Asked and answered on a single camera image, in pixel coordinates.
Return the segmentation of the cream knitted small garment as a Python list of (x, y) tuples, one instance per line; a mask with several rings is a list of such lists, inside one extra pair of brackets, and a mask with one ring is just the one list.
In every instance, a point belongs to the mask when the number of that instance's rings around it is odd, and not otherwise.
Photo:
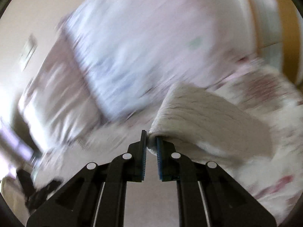
[(149, 135), (178, 139), (221, 158), (247, 161), (274, 154), (266, 124), (225, 98), (183, 82), (169, 89)]

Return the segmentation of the red floral bedsheet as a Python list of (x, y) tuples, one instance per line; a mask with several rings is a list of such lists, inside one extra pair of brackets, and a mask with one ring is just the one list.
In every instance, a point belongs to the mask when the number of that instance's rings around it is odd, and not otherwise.
[(43, 157), (35, 183), (67, 181), (90, 161), (109, 162), (143, 129), (194, 162), (218, 163), (278, 224), (302, 195), (302, 94), (256, 61), (245, 74), (212, 89), (175, 84), (163, 102), (56, 146)]

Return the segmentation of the lavender print pillow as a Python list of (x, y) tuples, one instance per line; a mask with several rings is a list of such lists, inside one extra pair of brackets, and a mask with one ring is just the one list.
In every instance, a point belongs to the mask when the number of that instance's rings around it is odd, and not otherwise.
[(110, 120), (161, 101), (172, 84), (207, 88), (251, 53), (243, 0), (85, 0), (62, 33)]

